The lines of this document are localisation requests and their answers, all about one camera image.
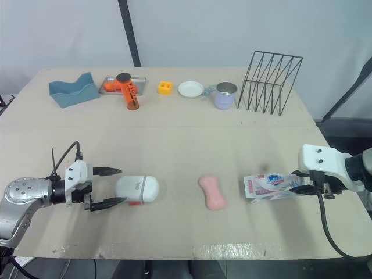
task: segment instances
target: orange toy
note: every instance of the orange toy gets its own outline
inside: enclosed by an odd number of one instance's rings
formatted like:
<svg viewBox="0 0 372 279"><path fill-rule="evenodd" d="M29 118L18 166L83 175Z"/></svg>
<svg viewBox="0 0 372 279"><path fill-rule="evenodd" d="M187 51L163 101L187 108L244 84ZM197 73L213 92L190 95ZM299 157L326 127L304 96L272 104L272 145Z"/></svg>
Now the orange toy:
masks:
<svg viewBox="0 0 372 279"><path fill-rule="evenodd" d="M120 90L120 82L117 79L114 79L114 87L116 90Z"/></svg>
<svg viewBox="0 0 372 279"><path fill-rule="evenodd" d="M111 82L109 82L109 81L107 81L107 82L105 82L105 83L103 84L103 88L104 88L106 91L108 91L108 92L112 92L112 91L114 91L114 85L113 85Z"/></svg>
<svg viewBox="0 0 372 279"><path fill-rule="evenodd" d="M120 83L121 93L127 103L127 108L136 110L140 107L137 100L137 87L132 83L130 74L121 73L116 76L117 81Z"/></svg>
<svg viewBox="0 0 372 279"><path fill-rule="evenodd" d="M170 81L161 81L158 86L158 93L169 95L172 92L172 83Z"/></svg>

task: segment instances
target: blue logo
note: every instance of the blue logo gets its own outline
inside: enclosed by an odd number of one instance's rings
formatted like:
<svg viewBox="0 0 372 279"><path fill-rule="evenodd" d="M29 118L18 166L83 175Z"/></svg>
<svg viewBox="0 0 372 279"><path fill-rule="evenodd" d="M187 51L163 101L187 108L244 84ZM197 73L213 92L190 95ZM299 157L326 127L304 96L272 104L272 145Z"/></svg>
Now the blue logo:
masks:
<svg viewBox="0 0 372 279"><path fill-rule="evenodd" d="M267 177L267 179L268 179L269 183L270 183L271 185L274 185L274 186L277 186L277 185L279 185L279 184L281 184L281 183L284 182L283 177L278 176L278 175L276 175L276 174L269 175L269 176Z"/></svg>

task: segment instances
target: pink soap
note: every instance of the pink soap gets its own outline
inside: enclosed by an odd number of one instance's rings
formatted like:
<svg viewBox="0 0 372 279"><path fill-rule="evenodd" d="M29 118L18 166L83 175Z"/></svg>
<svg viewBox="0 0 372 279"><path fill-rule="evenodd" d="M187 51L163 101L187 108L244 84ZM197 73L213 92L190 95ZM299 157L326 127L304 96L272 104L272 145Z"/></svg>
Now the pink soap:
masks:
<svg viewBox="0 0 372 279"><path fill-rule="evenodd" d="M200 178L199 183L206 195L207 208L210 210L217 210L225 207L226 200L220 192L217 177L204 176Z"/></svg>

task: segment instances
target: black wire dish rack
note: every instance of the black wire dish rack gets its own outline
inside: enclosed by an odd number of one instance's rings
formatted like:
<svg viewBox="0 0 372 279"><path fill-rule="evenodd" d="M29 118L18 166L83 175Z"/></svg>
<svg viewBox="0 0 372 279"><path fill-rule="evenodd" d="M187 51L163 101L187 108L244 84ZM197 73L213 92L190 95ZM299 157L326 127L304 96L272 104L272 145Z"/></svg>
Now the black wire dish rack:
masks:
<svg viewBox="0 0 372 279"><path fill-rule="evenodd" d="M282 115L295 84L303 57L255 51L243 80L237 108L241 102L247 110L261 108Z"/></svg>

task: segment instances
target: yellow block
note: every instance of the yellow block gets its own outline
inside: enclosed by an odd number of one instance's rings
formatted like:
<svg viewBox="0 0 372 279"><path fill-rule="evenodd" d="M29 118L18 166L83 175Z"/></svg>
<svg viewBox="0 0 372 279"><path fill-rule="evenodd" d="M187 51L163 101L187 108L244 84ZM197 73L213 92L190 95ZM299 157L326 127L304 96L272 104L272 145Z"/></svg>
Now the yellow block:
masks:
<svg viewBox="0 0 372 279"><path fill-rule="evenodd" d="M162 95L170 95L172 92L172 83L170 81L161 81L158 86L158 93Z"/></svg>

